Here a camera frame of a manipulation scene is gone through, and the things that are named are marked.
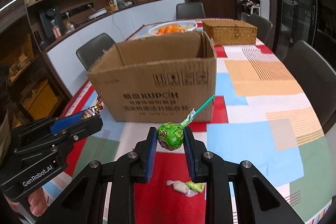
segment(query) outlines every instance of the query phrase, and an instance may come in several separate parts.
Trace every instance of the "white cabinet door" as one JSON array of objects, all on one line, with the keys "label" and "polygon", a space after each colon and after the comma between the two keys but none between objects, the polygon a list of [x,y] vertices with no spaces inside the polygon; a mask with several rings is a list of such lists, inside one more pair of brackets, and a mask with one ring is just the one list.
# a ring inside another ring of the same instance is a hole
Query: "white cabinet door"
[{"label": "white cabinet door", "polygon": [[82,41],[82,44],[85,44],[86,42],[103,33],[103,29],[100,26],[100,20],[91,23],[85,28],[79,30],[77,33]]},{"label": "white cabinet door", "polygon": [[124,41],[135,32],[128,10],[105,17],[99,23],[103,32],[112,37],[115,42]]},{"label": "white cabinet door", "polygon": [[154,2],[158,22],[176,20],[176,5],[184,0],[160,0]]},{"label": "white cabinet door", "polygon": [[87,80],[86,70],[76,55],[82,45],[78,33],[74,33],[48,52],[51,63],[72,95]]},{"label": "white cabinet door", "polygon": [[142,25],[158,22],[154,2],[132,7],[129,9],[129,12],[135,30],[139,29]]}]

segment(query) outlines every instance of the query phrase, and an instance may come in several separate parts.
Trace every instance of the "lollipop stick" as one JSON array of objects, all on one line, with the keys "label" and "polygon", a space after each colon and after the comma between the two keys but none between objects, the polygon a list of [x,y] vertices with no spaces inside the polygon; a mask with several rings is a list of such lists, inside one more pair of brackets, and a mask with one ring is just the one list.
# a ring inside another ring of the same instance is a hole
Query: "lollipop stick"
[{"label": "lollipop stick", "polygon": [[203,105],[201,105],[201,106],[199,107],[199,109],[196,110],[196,112],[195,112],[193,118],[194,118],[198,113],[200,113],[200,112],[203,110],[203,108],[205,108],[205,107],[207,106],[207,104],[209,104],[209,102],[211,102],[211,101],[213,100],[213,98],[215,98],[214,95],[211,96],[211,97],[210,97],[210,98],[209,98]]}]

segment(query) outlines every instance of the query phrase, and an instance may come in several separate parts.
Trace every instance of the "finger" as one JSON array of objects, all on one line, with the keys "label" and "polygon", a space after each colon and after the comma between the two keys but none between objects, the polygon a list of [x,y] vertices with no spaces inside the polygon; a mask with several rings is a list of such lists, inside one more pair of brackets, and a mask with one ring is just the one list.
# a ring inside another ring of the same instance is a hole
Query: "finger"
[{"label": "finger", "polygon": [[30,206],[30,211],[34,216],[41,216],[45,210],[48,208],[46,202],[40,201],[36,206]]},{"label": "finger", "polygon": [[12,202],[10,201],[7,197],[5,197],[8,204],[10,205],[10,207],[12,208],[12,210],[16,213],[19,213],[19,210],[17,209],[17,205],[19,205],[19,202]]},{"label": "finger", "polygon": [[32,206],[38,205],[38,203],[41,200],[45,201],[44,192],[42,188],[37,189],[35,192],[31,193],[28,196],[28,203]]}]

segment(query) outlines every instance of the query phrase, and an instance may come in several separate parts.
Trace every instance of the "colorful tablecloth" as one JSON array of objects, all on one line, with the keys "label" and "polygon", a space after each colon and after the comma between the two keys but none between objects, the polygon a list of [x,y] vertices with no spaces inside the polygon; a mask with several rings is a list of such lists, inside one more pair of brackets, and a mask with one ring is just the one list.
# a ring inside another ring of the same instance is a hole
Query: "colorful tablecloth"
[{"label": "colorful tablecloth", "polygon": [[[130,39],[148,36],[151,27],[142,27]],[[255,46],[216,47],[216,52],[214,114],[210,123],[191,124],[195,139],[227,161],[251,161],[305,223],[317,223],[331,205],[332,166],[322,128],[306,95],[258,40]],[[94,105],[96,97],[87,81],[63,115]],[[146,138],[150,126],[160,125],[116,122],[107,109],[101,117],[102,130],[76,143],[68,157],[68,169],[44,186],[50,202],[91,160],[106,163],[118,159]],[[183,147],[170,152],[157,146],[150,183],[135,185],[137,224],[204,223],[204,192],[187,198],[166,186],[167,180],[190,180],[183,154]],[[108,204],[105,207],[104,222]]]}]

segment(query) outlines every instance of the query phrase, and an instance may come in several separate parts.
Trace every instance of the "green lollipop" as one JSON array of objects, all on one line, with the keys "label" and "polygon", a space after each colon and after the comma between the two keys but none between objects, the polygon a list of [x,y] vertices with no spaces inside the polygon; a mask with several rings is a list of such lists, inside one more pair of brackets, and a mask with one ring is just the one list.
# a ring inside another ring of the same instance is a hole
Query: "green lollipop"
[{"label": "green lollipop", "polygon": [[157,140],[160,145],[170,151],[178,149],[183,143],[183,129],[193,121],[194,117],[211,102],[215,96],[211,96],[198,110],[192,109],[187,118],[180,124],[172,122],[164,123],[157,128]]}]

